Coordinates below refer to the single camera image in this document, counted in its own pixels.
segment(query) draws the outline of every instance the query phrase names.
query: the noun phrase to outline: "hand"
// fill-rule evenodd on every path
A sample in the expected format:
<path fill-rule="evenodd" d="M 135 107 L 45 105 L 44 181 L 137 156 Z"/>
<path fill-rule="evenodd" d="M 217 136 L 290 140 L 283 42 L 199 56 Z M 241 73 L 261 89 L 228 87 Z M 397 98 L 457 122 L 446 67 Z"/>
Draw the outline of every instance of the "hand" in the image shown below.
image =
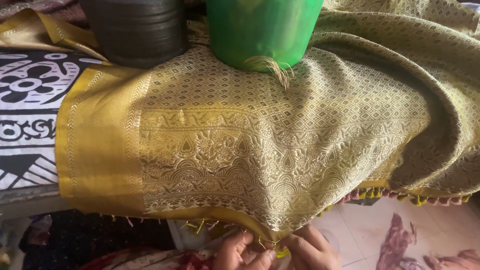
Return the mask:
<path fill-rule="evenodd" d="M 249 264 L 243 261 L 241 254 L 252 242 L 253 235 L 243 231 L 226 238 L 217 253 L 213 270 L 268 270 L 276 258 L 274 250 L 258 254 Z"/>
<path fill-rule="evenodd" d="M 338 254 L 310 224 L 280 241 L 292 254 L 295 270 L 342 270 Z"/>

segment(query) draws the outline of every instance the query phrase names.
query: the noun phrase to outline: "green plastic container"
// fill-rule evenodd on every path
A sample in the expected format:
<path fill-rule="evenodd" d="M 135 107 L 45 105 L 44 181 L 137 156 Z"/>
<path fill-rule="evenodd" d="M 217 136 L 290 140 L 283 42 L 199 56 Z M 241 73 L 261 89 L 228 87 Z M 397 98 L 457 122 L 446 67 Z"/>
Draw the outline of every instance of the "green plastic container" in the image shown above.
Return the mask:
<path fill-rule="evenodd" d="M 324 0 L 207 0 L 211 48 L 234 68 L 252 70 L 245 60 L 267 56 L 280 68 L 298 63 Z"/>

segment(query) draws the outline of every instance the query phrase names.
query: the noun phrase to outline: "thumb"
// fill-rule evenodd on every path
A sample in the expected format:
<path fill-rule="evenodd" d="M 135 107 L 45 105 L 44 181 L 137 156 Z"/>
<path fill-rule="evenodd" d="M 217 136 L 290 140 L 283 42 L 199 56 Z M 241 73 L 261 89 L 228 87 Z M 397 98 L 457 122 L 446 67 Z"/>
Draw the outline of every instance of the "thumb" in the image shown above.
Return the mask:
<path fill-rule="evenodd" d="M 276 253 L 274 250 L 266 250 L 263 253 L 257 255 L 257 257 L 249 263 L 247 266 L 242 268 L 243 270 L 268 270 L 272 265 L 272 262 L 276 258 Z"/>

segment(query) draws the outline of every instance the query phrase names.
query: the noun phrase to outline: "silk saree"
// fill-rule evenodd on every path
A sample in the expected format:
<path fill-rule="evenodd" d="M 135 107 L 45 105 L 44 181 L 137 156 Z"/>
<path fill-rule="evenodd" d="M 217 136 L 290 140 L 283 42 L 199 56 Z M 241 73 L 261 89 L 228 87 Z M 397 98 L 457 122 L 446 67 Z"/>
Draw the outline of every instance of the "silk saree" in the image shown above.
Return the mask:
<path fill-rule="evenodd" d="M 480 14 L 453 0 L 327 0 L 289 88 L 235 70 L 189 21 L 151 70 L 91 65 L 56 124 L 60 193 L 84 212 L 227 221 L 276 242 L 337 202 L 480 189 Z M 91 32 L 24 10 L 0 46 L 107 61 Z"/>

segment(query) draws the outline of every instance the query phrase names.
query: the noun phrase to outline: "black cylindrical container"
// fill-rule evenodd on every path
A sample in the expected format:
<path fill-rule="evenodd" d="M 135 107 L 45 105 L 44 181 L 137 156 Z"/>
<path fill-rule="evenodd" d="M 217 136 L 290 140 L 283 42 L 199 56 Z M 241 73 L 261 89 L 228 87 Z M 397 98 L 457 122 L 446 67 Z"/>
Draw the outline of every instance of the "black cylindrical container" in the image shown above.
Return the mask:
<path fill-rule="evenodd" d="M 184 0 L 80 0 L 105 56 L 151 68 L 188 50 Z"/>

